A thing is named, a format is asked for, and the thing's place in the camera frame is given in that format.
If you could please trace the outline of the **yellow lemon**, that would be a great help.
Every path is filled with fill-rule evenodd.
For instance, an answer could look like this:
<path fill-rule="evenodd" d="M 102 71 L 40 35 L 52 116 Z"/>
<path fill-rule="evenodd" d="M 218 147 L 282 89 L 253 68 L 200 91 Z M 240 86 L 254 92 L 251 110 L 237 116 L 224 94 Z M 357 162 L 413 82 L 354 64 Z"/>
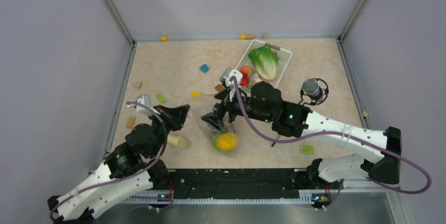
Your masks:
<path fill-rule="evenodd" d="M 238 136 L 234 133 L 223 133 L 217 137 L 216 148 L 221 151 L 230 151 L 238 146 Z"/>

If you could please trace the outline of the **clear zip top bag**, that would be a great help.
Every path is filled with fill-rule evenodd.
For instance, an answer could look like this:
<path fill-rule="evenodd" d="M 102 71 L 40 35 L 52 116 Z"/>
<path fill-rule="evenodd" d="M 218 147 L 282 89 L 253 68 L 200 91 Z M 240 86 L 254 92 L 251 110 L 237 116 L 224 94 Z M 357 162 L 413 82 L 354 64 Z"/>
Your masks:
<path fill-rule="evenodd" d="M 229 121 L 229 116 L 221 115 L 223 109 L 214 94 L 189 97 L 184 99 L 182 104 L 190 106 L 187 117 L 194 120 L 201 134 L 216 151 L 230 155 L 236 150 L 240 137 Z"/>

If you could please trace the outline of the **red apple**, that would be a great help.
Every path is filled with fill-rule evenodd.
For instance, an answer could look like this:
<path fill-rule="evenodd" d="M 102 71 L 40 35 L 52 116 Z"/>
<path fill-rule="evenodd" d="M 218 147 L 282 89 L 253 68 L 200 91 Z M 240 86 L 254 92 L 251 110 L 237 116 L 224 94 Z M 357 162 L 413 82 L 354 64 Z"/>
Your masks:
<path fill-rule="evenodd" d="M 245 75 L 243 75 L 241 81 L 240 81 L 240 86 L 244 87 L 244 88 L 248 88 L 249 86 L 249 78 Z"/>

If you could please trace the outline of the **green lime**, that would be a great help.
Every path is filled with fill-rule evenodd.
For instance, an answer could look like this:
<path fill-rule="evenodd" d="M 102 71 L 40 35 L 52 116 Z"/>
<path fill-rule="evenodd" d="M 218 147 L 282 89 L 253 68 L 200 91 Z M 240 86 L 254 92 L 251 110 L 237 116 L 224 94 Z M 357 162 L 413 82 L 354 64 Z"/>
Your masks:
<path fill-rule="evenodd" d="M 220 136 L 221 136 L 221 132 L 216 132 L 216 133 L 211 135 L 210 143 L 212 144 L 212 146 L 215 149 L 219 149 L 217 144 L 218 144 L 218 139 L 219 139 Z"/>

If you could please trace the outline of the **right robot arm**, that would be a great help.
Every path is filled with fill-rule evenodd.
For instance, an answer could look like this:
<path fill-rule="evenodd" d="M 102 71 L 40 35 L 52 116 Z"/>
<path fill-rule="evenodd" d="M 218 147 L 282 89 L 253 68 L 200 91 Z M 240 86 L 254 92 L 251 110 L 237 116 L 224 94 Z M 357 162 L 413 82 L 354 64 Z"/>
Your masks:
<path fill-rule="evenodd" d="M 214 129 L 223 130 L 224 117 L 233 122 L 237 116 L 271 124 L 272 131 L 285 136 L 285 143 L 298 137 L 312 138 L 351 152 L 333 159 L 316 159 L 307 168 L 309 183 L 323 188 L 343 178 L 368 177 L 389 185 L 400 182 L 401 131 L 388 127 L 384 131 L 355 127 L 330 119 L 309 107 L 284 101 L 281 91 L 266 82 L 255 84 L 249 97 L 230 97 L 226 89 L 215 95 L 220 100 L 212 112 L 201 120 Z"/>

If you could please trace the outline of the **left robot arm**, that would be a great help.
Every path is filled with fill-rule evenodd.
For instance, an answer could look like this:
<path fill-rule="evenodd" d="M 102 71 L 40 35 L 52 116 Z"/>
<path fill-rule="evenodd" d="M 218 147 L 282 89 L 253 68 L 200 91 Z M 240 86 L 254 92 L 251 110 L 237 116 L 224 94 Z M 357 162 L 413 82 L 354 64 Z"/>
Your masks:
<path fill-rule="evenodd" d="M 191 106 L 148 107 L 137 101 L 126 104 L 148 112 L 151 124 L 135 126 L 125 142 L 74 189 L 48 198 L 49 218 L 53 223 L 93 223 L 120 201 L 168 184 L 168 171 L 161 157 L 168 145 L 169 133 L 183 128 Z"/>

